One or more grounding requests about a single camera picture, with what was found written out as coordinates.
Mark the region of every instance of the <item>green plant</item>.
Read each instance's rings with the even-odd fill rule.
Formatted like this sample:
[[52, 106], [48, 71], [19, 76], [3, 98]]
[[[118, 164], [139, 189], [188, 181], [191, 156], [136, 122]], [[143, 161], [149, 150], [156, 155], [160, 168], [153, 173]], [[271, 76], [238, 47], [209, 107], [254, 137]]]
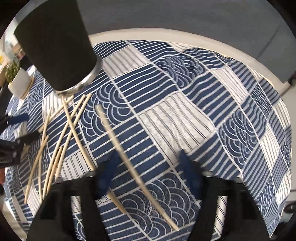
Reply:
[[11, 83], [15, 78], [15, 76], [17, 75], [17, 73], [19, 72], [19, 70], [20, 70], [20, 62], [15, 62], [13, 60], [12, 63], [6, 69], [6, 73], [5, 73], [6, 81]]

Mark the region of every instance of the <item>table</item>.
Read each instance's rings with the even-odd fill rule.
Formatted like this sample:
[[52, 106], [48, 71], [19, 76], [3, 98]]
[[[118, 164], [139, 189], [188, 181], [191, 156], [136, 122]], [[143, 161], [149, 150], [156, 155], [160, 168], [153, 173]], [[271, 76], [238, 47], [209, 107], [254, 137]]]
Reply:
[[[113, 131], [153, 196], [180, 228], [174, 231], [151, 206], [124, 165], [119, 165], [112, 190], [128, 214], [104, 196], [98, 208], [112, 240], [186, 240], [200, 201], [186, 186], [178, 165], [182, 148], [193, 161], [217, 177], [241, 177], [253, 196], [271, 235], [277, 226], [291, 186], [291, 122], [277, 91], [259, 73], [217, 52], [161, 41], [112, 41], [94, 46], [103, 69], [91, 85], [74, 95], [92, 93], [76, 131], [95, 164], [114, 150], [94, 106], [101, 104]], [[52, 106], [61, 106], [50, 85], [35, 72], [25, 100], [13, 97], [10, 115], [28, 113], [27, 123], [9, 126], [2, 139], [37, 130]], [[47, 128], [42, 158], [42, 185], [50, 156], [66, 123], [65, 113]], [[39, 150], [34, 142], [18, 166], [7, 168], [7, 202], [28, 231], [39, 207], [35, 172], [28, 204], [24, 191]], [[68, 180], [89, 171], [72, 138], [61, 176]], [[226, 197], [218, 200], [212, 239], [223, 227]], [[79, 199], [72, 198], [76, 234], [84, 240]]]

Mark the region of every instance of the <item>white pot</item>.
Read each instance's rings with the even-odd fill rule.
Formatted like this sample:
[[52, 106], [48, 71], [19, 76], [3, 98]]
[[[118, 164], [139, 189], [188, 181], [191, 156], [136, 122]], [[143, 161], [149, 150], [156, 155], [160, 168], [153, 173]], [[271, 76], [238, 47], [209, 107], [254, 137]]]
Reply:
[[13, 81], [8, 85], [8, 89], [15, 97], [21, 98], [26, 93], [30, 84], [31, 77], [23, 68], [20, 68]]

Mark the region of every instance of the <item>striped pattern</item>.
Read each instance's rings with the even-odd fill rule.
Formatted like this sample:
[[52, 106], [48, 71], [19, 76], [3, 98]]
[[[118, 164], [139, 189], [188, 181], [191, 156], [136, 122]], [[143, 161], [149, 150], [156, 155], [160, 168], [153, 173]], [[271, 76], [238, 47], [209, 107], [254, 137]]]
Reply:
[[253, 70], [252, 68], [250, 68], [248, 66], [248, 69], [250, 70], [250, 72], [252, 73], [252, 75], [254, 76], [254, 78], [257, 80], [257, 81], [260, 81], [263, 79], [262, 75], [260, 75], [258, 72], [256, 72], [255, 70]]
[[283, 129], [283, 126], [281, 125], [281, 122], [279, 121], [275, 111], [271, 112], [268, 122], [276, 137], [276, 140], [279, 146], [282, 146], [283, 142], [287, 139], [286, 139], [285, 130]]
[[193, 48], [184, 51], [184, 53], [198, 59], [208, 69], [219, 69], [224, 66], [224, 63], [212, 51], [208, 51], [202, 48]]
[[42, 101], [42, 115], [44, 121], [46, 120], [46, 117], [51, 107], [52, 113], [55, 113], [61, 106], [63, 106], [62, 99], [58, 98], [54, 92], [51, 92], [49, 95], [44, 97]]
[[145, 64], [148, 64], [148, 60], [131, 45], [103, 60], [103, 68], [112, 79]]
[[94, 46], [94, 52], [96, 55], [100, 56], [102, 59], [110, 56], [111, 54], [119, 51], [128, 46], [128, 43], [125, 41], [111, 41], [104, 42]]
[[231, 94], [211, 73], [207, 73], [186, 89], [184, 94], [218, 126], [231, 115], [237, 104]]
[[276, 202], [278, 205], [280, 205], [281, 202], [289, 195], [290, 188], [291, 188], [291, 174], [289, 172], [286, 172], [278, 188], [278, 191], [276, 193]]
[[34, 183], [31, 183], [30, 192], [28, 195], [28, 206], [32, 212], [32, 215], [35, 216], [39, 209], [39, 193], [35, 188]]
[[181, 149], [192, 151], [215, 131], [210, 120], [182, 93], [165, 98], [139, 119], [172, 164], [178, 162]]
[[136, 113], [178, 90], [175, 83], [153, 65], [146, 65], [114, 81]]
[[222, 69], [214, 69], [212, 70], [212, 73], [220, 82], [222, 82], [238, 104], [241, 104], [244, 101], [248, 92], [229, 67], [224, 66]]
[[282, 99], [280, 99], [276, 105], [273, 106], [274, 112], [276, 113], [281, 125], [284, 129], [291, 124], [291, 120], [288, 114], [287, 107], [285, 106]]
[[[73, 107], [71, 106], [68, 110], [71, 113], [73, 111]], [[52, 121], [47, 126], [46, 134], [49, 136], [48, 141], [47, 141], [47, 151], [50, 156], [52, 155], [52, 153], [54, 151], [56, 143], [60, 137], [61, 131], [63, 130], [66, 123], [67, 123], [66, 115], [64, 112], [62, 112], [58, 117], [55, 118], [55, 121]], [[75, 130], [76, 130], [79, 138], [81, 139], [82, 145], [84, 145], [85, 141], [83, 139], [83, 135], [82, 135], [82, 131], [81, 131], [80, 127], [77, 125]], [[62, 141], [61, 141], [60, 146], [62, 146], [66, 142], [69, 132], [70, 132], [70, 129], [68, 128]], [[68, 145], [68, 150], [69, 149], [71, 150], [71, 152], [75, 152], [79, 149], [73, 136], [72, 136], [70, 143]], [[49, 165], [49, 161], [46, 159], [45, 163], [46, 163], [46, 169], [47, 169], [47, 167]]]
[[243, 168], [243, 177], [250, 194], [257, 198], [270, 177], [270, 171], [259, 143]]
[[[144, 181], [159, 175], [169, 166], [155, 147], [140, 123], [132, 118], [113, 130], [121, 142], [127, 156]], [[107, 160], [114, 150], [108, 135], [105, 133], [89, 145], [92, 156], [97, 163]], [[112, 189], [117, 196], [126, 195], [138, 185], [132, 179], [125, 165], [120, 165], [112, 182]]]
[[[85, 173], [90, 171], [88, 165], [86, 164], [82, 154], [80, 151], [75, 152], [74, 155], [69, 156], [63, 161], [62, 164], [62, 169], [61, 169], [61, 174], [60, 176], [64, 180], [71, 180], [71, 179], [76, 179], [79, 177], [82, 177]], [[107, 196], [102, 197], [102, 202], [108, 200]], [[81, 203], [80, 203], [80, 197], [78, 196], [73, 196], [71, 197], [71, 204], [72, 204], [72, 209], [74, 213], [81, 212]]]
[[17, 200], [16, 196], [11, 197], [11, 202], [13, 203], [13, 208], [15, 210], [14, 217], [17, 219], [18, 222], [26, 222], [27, 219], [22, 212], [21, 205], [19, 203], [19, 200]]
[[217, 213], [214, 222], [214, 228], [221, 237], [225, 215], [226, 215], [226, 206], [227, 206], [227, 196], [219, 196], [217, 201]]
[[256, 77], [254, 77], [252, 74], [252, 70], [237, 60], [233, 61], [229, 67], [240, 79], [246, 90], [250, 93], [254, 85], [257, 83]]
[[269, 124], [267, 124], [266, 126], [266, 132], [265, 132], [265, 135], [260, 140], [260, 145], [264, 153], [268, 167], [271, 171], [279, 155], [280, 148], [276, 140], [276, 137]]
[[283, 160], [282, 155], [279, 155], [274, 167], [272, 168], [272, 177], [274, 180], [274, 187], [276, 190], [278, 190], [281, 181], [284, 178], [284, 175], [288, 172], [288, 167], [285, 163], [285, 161]]
[[14, 136], [15, 138], [22, 137], [27, 134], [27, 125], [26, 123], [22, 122], [17, 129], [14, 129]]
[[281, 98], [279, 93], [275, 90], [275, 88], [271, 86], [271, 84], [266, 79], [263, 78], [262, 80], [260, 80], [259, 84], [262, 87], [271, 105], [274, 105], [279, 101], [279, 99]]
[[189, 158], [198, 161], [206, 171], [223, 179], [233, 179], [240, 170], [226, 154], [217, 134], [214, 134], [204, 144], [190, 153]]

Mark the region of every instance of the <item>potted plant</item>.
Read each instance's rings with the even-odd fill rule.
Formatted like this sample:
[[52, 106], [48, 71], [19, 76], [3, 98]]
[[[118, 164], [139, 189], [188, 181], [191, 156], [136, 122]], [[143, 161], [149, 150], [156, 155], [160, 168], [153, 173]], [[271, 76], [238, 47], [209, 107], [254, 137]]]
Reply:
[[6, 81], [9, 91], [17, 98], [23, 97], [31, 84], [31, 77], [20, 67], [20, 62], [13, 61], [6, 69]]

